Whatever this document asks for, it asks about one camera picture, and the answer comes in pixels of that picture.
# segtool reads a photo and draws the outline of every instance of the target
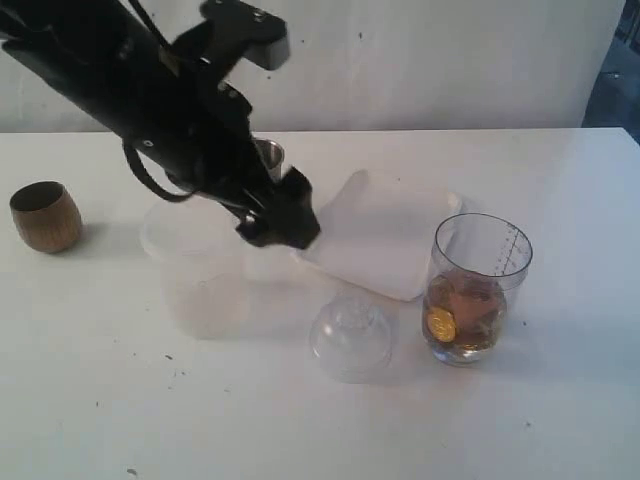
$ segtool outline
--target coin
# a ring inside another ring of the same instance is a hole
[[[429,309],[427,326],[431,334],[440,342],[453,342],[456,338],[456,322],[453,320],[453,315],[442,308]]]

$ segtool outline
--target white table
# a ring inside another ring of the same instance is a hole
[[[119,141],[0,135],[5,202],[56,179],[88,226],[79,248],[46,256],[2,210],[1,478],[118,479],[130,468],[153,480],[636,478],[640,149],[626,133],[269,136],[311,179],[316,205],[367,167],[448,186],[520,226],[534,261],[494,355],[442,365],[419,333],[419,305],[392,304],[388,375],[336,383],[307,348],[325,300],[319,274],[267,286],[274,301],[254,305],[246,335],[193,340],[139,246],[156,199]]]

